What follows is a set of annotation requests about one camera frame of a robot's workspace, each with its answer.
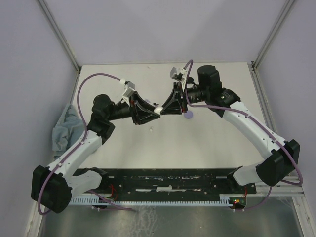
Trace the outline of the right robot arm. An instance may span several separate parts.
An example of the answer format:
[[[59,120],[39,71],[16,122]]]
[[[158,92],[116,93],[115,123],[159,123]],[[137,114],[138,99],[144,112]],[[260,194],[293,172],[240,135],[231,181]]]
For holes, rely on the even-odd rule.
[[[172,68],[170,76],[175,80],[169,98],[154,112],[160,115],[180,115],[188,107],[208,108],[235,128],[237,128],[257,149],[262,162],[249,166],[240,166],[229,178],[227,189],[238,193],[245,185],[264,182],[275,186],[279,182],[301,185],[303,178],[298,174],[298,182],[287,181],[292,171],[298,171],[300,145],[297,141],[287,141],[277,135],[249,111],[240,97],[230,89],[222,86],[219,71],[213,65],[198,68],[198,84],[190,77],[193,62],[189,61],[183,68]]]

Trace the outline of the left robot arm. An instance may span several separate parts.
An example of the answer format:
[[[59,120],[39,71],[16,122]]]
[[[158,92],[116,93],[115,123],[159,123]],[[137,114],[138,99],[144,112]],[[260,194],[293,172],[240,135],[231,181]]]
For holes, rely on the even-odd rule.
[[[58,159],[33,171],[31,198],[41,207],[55,213],[62,212],[70,201],[86,192],[96,190],[103,193],[109,188],[107,172],[93,167],[75,176],[81,164],[97,151],[111,136],[115,129],[112,120],[131,117],[136,125],[146,124],[160,118],[162,107],[144,101],[134,91],[129,102],[115,104],[108,95],[100,94],[94,98],[89,124],[79,139]]]

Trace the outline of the white earbud charging case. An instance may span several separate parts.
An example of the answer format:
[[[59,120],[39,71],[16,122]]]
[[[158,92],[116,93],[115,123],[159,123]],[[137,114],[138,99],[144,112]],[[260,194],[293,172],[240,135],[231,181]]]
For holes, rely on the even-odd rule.
[[[163,107],[156,107],[156,108],[154,109],[154,112],[155,112],[156,114],[160,114],[160,113],[162,112],[162,110],[163,110]]]

